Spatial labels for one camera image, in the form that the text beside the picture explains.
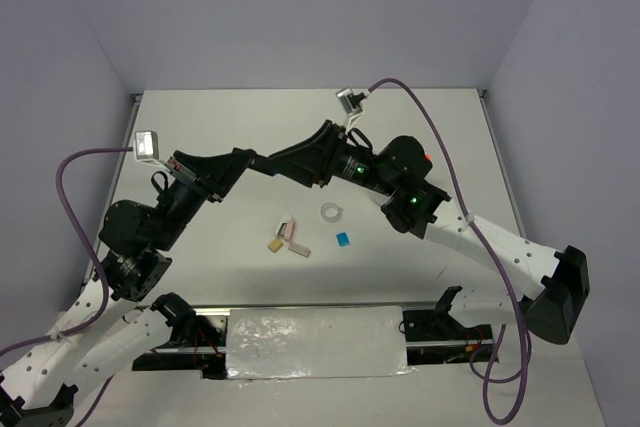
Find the blue cap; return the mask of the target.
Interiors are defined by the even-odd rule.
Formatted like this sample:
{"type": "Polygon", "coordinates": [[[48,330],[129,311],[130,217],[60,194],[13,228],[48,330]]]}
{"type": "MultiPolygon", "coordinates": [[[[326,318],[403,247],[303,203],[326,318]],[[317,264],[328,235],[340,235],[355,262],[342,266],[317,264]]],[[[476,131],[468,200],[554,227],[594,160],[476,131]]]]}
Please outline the blue cap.
{"type": "Polygon", "coordinates": [[[350,239],[346,232],[340,232],[336,235],[337,243],[340,247],[346,247],[351,244],[350,239]]]}

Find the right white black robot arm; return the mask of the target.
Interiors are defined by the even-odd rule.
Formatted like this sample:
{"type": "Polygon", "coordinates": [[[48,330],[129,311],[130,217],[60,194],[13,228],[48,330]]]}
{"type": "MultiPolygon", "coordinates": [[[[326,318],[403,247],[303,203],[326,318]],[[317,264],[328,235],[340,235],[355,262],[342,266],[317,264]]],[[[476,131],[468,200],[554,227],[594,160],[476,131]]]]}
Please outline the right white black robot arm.
{"type": "Polygon", "coordinates": [[[257,156],[251,169],[281,175],[306,187],[333,178],[384,196],[380,210],[399,233],[443,245],[497,272],[516,297],[527,330],[555,345],[569,342],[590,294],[586,254],[536,244],[464,210],[426,179],[433,167],[420,142],[398,136],[380,152],[359,130],[325,122],[309,139],[257,156]]]}

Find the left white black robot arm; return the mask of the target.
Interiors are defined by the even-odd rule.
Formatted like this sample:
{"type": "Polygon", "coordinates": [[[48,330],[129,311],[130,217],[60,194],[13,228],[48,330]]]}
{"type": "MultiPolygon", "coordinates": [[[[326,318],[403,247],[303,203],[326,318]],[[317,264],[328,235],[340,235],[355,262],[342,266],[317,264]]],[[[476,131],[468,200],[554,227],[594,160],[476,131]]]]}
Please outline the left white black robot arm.
{"type": "Polygon", "coordinates": [[[101,399],[113,377],[165,344],[218,348],[221,332],[175,293],[140,304],[171,266],[168,252],[205,202],[220,202],[254,162],[252,150],[197,157],[177,151],[152,177],[154,207],[122,200],[106,212],[104,258],[88,252],[94,275],[73,305],[1,372],[4,426],[66,426],[88,395],[101,399]]]}

